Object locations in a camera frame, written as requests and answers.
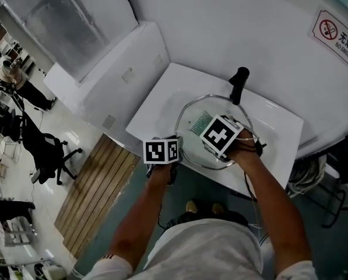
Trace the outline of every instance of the white tile floor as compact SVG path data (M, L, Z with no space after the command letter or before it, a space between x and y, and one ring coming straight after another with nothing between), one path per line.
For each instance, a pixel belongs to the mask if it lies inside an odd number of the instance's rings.
M43 83L43 79L43 74L34 68L30 82L48 99L52 99L54 95ZM30 107L27 103L25 110L37 126L41 124L40 130L42 132L53 134L61 141L69 142L64 149L65 154L76 148L84 150L82 154L77 153L66 163L71 171L78 174L102 132L75 117L60 101L57 101L51 111L43 114L42 123L41 112ZM56 185L56 179L49 179L43 185L39 183L32 185L29 174L34 169L33 157L23 146L17 148L20 148L17 163L6 156L2 159L2 162L9 166L5 178L0 179L3 196L14 197L15 200L19 201L32 201L34 198L36 209L33 211L33 226L37 236L32 246L40 257L52 257L57 264L62 265L70 272L75 260L62 244L63 237L54 227L54 222L73 180L62 172L61 180L64 183L62 186Z

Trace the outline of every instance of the hand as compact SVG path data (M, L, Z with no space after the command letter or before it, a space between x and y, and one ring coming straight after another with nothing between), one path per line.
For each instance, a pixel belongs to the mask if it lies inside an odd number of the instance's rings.
M252 138L252 134L246 129L243 129L237 138ZM241 141L235 139L228 150L226 150L226 155L231 160L237 162L244 171L261 161L256 154L254 140Z
M149 182L152 184L167 184L170 180L171 164L157 165L150 176Z

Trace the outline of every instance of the person's left hand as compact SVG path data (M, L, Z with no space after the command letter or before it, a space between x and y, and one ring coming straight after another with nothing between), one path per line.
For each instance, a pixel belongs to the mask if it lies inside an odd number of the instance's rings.
M150 182L154 184L160 184L160 183L167 184L168 181L170 180L170 170L171 170L171 164L157 165L153 169L152 175L149 178Z

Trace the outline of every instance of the sign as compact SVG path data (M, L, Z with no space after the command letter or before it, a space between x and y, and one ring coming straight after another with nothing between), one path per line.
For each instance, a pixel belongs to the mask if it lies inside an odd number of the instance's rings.
M327 10L321 10L310 36L330 48L348 64L348 28Z
M144 141L144 164L169 164L179 161L178 139Z
M201 133L200 139L220 156L243 129L244 127L240 123L236 122L232 125L223 117L215 115L213 120Z

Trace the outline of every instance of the round glass plate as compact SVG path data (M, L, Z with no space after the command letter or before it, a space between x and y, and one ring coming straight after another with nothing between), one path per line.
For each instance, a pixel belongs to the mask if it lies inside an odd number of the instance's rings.
M200 97L183 108L176 124L176 135L183 138L182 155L194 164L213 170L221 170L233 165L234 161L224 163L205 150L200 137L189 130L203 111L207 111L212 117L216 114L233 116L234 119L252 128L244 111L232 104L230 99L215 95Z

